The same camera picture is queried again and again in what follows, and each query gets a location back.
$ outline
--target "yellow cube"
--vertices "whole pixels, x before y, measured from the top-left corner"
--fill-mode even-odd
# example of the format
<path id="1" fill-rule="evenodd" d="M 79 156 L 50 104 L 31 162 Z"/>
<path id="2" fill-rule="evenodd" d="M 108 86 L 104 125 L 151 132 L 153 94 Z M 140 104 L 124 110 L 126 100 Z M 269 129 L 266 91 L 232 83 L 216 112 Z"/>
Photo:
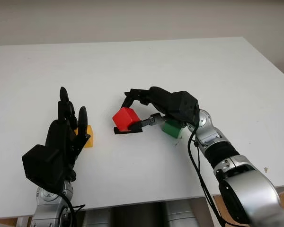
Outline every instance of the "yellow cube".
<path id="1" fill-rule="evenodd" d="M 75 134 L 77 135 L 78 134 L 78 128 L 76 128 L 74 130 Z M 91 128 L 90 125 L 87 126 L 87 134 L 90 135 L 90 138 L 89 140 L 86 142 L 84 148 L 91 148 L 93 147 L 93 141 L 94 141 L 94 133 L 93 133 L 93 130 Z"/>

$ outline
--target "black cable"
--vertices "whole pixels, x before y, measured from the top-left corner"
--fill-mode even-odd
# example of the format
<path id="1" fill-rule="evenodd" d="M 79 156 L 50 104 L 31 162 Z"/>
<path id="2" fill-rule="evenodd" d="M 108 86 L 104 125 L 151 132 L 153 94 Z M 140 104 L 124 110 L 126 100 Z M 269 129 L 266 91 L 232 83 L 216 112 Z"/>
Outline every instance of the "black cable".
<path id="1" fill-rule="evenodd" d="M 71 204 L 71 201 L 62 193 L 60 193 L 58 195 L 61 196 L 62 199 L 64 199 L 64 201 L 67 203 L 68 207 L 71 210 L 71 226 L 72 227 L 77 227 L 76 214 L 75 214 L 75 211 L 74 211 L 74 207 Z"/>
<path id="2" fill-rule="evenodd" d="M 229 223 L 228 221 L 224 220 L 224 218 L 222 218 L 222 216 L 219 214 L 219 212 L 218 212 L 218 210 L 217 210 L 217 208 L 216 208 L 216 206 L 215 206 L 215 204 L 213 202 L 213 199 L 212 199 L 212 197 L 211 197 L 211 195 L 210 195 L 210 193 L 209 193 L 209 191 L 207 189 L 207 186 L 206 186 L 206 184 L 205 184 L 205 182 L 204 182 L 204 180 L 203 180 L 203 178 L 202 178 L 202 176 L 200 174 L 199 147 L 197 147 L 197 149 L 198 149 L 198 161 L 199 161 L 198 166 L 196 165 L 195 160 L 194 160 L 194 158 L 193 158 L 193 156 L 191 154 L 191 149 L 190 149 L 191 141 L 193 140 L 193 137 L 194 137 L 196 131 L 197 131 L 197 127 L 194 129 L 194 131 L 192 132 L 191 136 L 189 137 L 187 148 L 188 148 L 189 158 L 190 158 L 190 160 L 191 160 L 191 162 L 192 162 L 192 164 L 193 164 L 193 166 L 194 166 L 194 168 L 195 168 L 195 170 L 196 170 L 196 172 L 198 174 L 199 181 L 200 181 L 201 187 L 203 189 L 203 192 L 205 194 L 206 200 L 207 200 L 208 204 L 210 205 L 210 207 L 212 208 L 212 210 L 213 210 L 215 216 L 217 217 L 217 219 L 218 219 L 218 221 L 219 221 L 221 226 L 225 226 L 225 224 L 228 224 L 228 225 L 231 225 L 231 226 L 234 226 L 234 227 L 242 227 L 241 225 L 232 224 L 232 223 Z"/>
<path id="3" fill-rule="evenodd" d="M 85 204 L 80 205 L 80 206 L 75 206 L 74 208 L 78 208 L 78 209 L 75 211 L 75 214 L 78 214 L 78 212 L 79 212 L 83 207 L 85 207 Z"/>

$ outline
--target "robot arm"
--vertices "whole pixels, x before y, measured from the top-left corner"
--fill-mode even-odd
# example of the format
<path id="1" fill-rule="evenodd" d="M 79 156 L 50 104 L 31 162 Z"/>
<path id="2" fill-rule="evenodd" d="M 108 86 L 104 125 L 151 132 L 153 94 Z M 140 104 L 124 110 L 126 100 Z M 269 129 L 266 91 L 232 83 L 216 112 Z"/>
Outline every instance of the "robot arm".
<path id="1" fill-rule="evenodd" d="M 284 209 L 272 183 L 251 162 L 240 155 L 220 130 L 212 124 L 211 116 L 199 110 L 198 101 L 186 91 L 170 93 L 159 87 L 149 90 L 131 89 L 125 92 L 122 107 L 134 100 L 154 107 L 165 114 L 128 125 L 126 133 L 141 132 L 146 125 L 168 119 L 176 120 L 194 134 L 196 144 L 213 167 L 219 190 L 232 218 L 252 227 L 284 227 Z"/>
<path id="2" fill-rule="evenodd" d="M 284 227 L 284 209 L 272 183 L 212 124 L 200 110 L 195 139 L 213 167 L 219 190 L 231 217 L 252 227 Z"/>
<path id="3" fill-rule="evenodd" d="M 70 223 L 76 227 L 76 215 L 70 202 L 73 195 L 71 182 L 76 180 L 73 167 L 90 138 L 84 106 L 78 119 L 66 89 L 61 87 L 58 119 L 49 127 L 45 146 L 35 145 L 22 157 L 26 177 L 39 186 L 31 227 L 68 227 Z"/>

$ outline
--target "table surface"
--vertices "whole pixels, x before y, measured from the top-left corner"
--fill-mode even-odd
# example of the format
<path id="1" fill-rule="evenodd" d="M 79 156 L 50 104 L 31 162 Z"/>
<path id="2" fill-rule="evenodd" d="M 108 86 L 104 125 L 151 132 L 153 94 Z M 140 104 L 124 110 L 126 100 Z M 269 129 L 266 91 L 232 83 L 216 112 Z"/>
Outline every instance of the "table surface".
<path id="1" fill-rule="evenodd" d="M 60 86 L 77 114 L 86 106 L 94 131 L 94 147 L 75 164 L 73 205 L 203 196 L 187 129 L 179 139 L 158 125 L 113 133 L 124 92 L 151 86 L 188 91 L 241 154 L 275 186 L 284 185 L 284 74 L 244 38 L 0 46 L 0 218 L 35 212 L 37 186 L 25 178 L 21 156 L 45 143 Z M 156 113 L 138 102 L 133 108 L 141 119 Z M 219 194 L 204 157 L 201 173 Z"/>

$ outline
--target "red cube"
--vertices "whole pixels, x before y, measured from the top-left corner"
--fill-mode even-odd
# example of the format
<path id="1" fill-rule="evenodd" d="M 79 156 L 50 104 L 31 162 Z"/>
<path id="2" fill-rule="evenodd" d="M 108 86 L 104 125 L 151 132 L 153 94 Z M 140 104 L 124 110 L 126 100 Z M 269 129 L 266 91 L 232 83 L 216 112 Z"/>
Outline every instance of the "red cube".
<path id="1" fill-rule="evenodd" d="M 128 126 L 140 121 L 140 118 L 132 108 L 122 107 L 114 116 L 115 122 L 119 131 L 128 131 Z"/>

